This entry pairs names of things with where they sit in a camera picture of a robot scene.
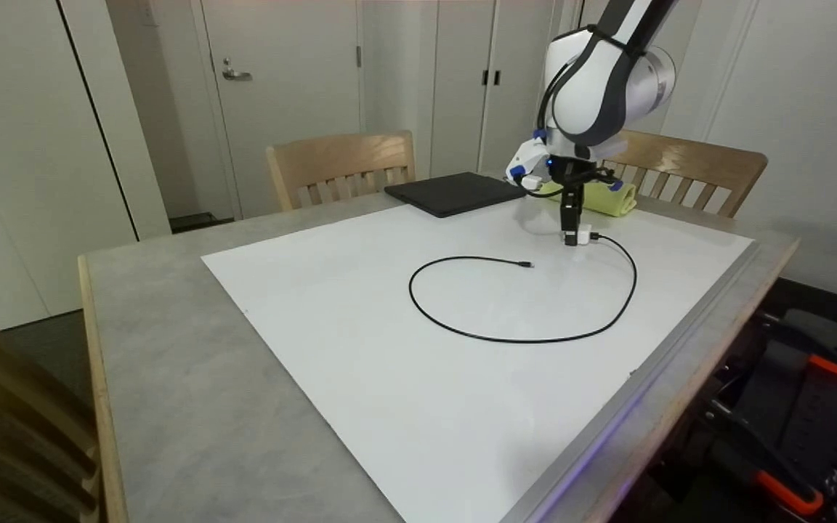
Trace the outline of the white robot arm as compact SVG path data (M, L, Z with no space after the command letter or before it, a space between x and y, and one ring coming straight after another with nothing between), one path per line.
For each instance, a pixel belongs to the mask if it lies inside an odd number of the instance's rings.
M675 0L609 0L596 23L561 33L546 48L535 132L548 175L561 183L561 235L583 245L583 183L599 177L601 149L675 88L675 62L652 50Z

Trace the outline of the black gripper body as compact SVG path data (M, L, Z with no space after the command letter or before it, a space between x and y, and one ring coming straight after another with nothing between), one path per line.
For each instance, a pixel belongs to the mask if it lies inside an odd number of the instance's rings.
M561 186L561 209L573 215L583 213L580 193L588 183L593 180L609 183L609 186L623 183L609 170L599 162L575 161L575 158L551 158L548 177Z

